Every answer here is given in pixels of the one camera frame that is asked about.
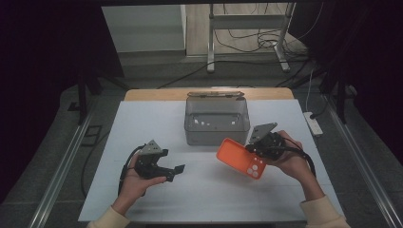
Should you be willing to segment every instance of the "sleeve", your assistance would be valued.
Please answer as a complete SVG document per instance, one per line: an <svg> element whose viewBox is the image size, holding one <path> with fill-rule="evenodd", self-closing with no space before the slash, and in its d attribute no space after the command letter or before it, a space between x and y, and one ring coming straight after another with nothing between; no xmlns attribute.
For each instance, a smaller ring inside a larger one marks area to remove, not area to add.
<svg viewBox="0 0 403 228"><path fill-rule="evenodd" d="M129 222L129 219L109 207L98 220L90 222L86 228L124 228Z"/></svg>
<svg viewBox="0 0 403 228"><path fill-rule="evenodd" d="M350 227L327 196L312 201L304 201L300 207L307 219L306 228Z"/></svg>

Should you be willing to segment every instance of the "white tabletop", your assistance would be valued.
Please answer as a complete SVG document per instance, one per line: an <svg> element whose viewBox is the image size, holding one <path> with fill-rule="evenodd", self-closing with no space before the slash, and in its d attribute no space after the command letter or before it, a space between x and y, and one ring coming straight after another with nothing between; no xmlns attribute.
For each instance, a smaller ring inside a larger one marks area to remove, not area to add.
<svg viewBox="0 0 403 228"><path fill-rule="evenodd" d="M185 164L173 182L149 188L126 216L141 223L238 223L305 220L299 208L304 200L299 183L279 169L267 166L259 180L247 177L216 158L218 146L186 143L186 101L121 102L80 221L95 220L116 199L122 166L139 145L151 140L168 156L158 165ZM336 193L297 100L247 101L253 126L278 123L302 142L314 161L317 179L336 210L343 214Z"/></svg>

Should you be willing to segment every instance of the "aluminum rail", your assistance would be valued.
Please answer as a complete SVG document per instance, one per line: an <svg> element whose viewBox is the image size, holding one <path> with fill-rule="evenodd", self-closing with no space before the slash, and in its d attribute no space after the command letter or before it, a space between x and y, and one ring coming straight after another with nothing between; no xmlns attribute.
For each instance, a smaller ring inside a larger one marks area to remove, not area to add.
<svg viewBox="0 0 403 228"><path fill-rule="evenodd" d="M29 228L40 228L45 226L50 211L53 208L54 202L56 201L60 189L65 182L68 170L71 167L77 150L80 147L81 141L86 134L86 129L88 128L89 122L91 121L91 118L93 116L97 101L98 98L95 97L93 104L90 105L86 118L83 120L83 123L77 126L74 136L67 148L67 151L62 158L56 172L54 173L35 213L33 214L32 220L29 224Z"/></svg>
<svg viewBox="0 0 403 228"><path fill-rule="evenodd" d="M388 196L388 193L383 188L382 184L374 174L373 169L368 164L368 161L365 158L365 151L363 151L356 143L355 138L349 127L338 118L335 112L335 104L332 102L332 100L328 100L325 96L323 96L323 99L325 100L325 102L329 102L331 104L330 113L332 115L333 121L335 122L337 129L341 133L341 137L349 147L353 159L355 160L355 164L358 167L358 170L360 171L363 179L367 183L370 192L373 194L381 213L389 224L389 227L403 227L402 221L399 215L396 213L396 210L391 199Z"/></svg>

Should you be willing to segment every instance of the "person's right hand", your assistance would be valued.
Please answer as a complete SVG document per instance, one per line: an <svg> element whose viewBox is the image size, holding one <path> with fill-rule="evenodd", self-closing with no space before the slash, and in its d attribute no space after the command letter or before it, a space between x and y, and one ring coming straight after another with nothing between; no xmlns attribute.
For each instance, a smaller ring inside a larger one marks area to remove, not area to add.
<svg viewBox="0 0 403 228"><path fill-rule="evenodd" d="M288 147L302 149L302 143L293 140L285 131L279 131ZM281 169L286 175L296 179L302 186L306 200L317 200L325 195L317 182L317 178L311 172L308 162L299 154L285 151L277 161L265 159L266 164L274 165Z"/></svg>
<svg viewBox="0 0 403 228"><path fill-rule="evenodd" d="M295 141L287 132L281 130L278 134L284 138L286 146L302 149L302 143ZM268 165L278 167L282 172L298 181L302 181L307 176L313 176L307 161L297 153L291 151L285 151L277 161L266 159L265 162Z"/></svg>

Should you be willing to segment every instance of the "phone case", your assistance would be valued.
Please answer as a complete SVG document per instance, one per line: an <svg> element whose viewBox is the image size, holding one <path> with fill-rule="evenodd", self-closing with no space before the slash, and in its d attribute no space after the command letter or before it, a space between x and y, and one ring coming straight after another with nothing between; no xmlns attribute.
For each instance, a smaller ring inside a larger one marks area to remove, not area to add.
<svg viewBox="0 0 403 228"><path fill-rule="evenodd" d="M256 180L261 177L266 167L266 163L259 156L229 138L222 141L216 156L220 161Z"/></svg>

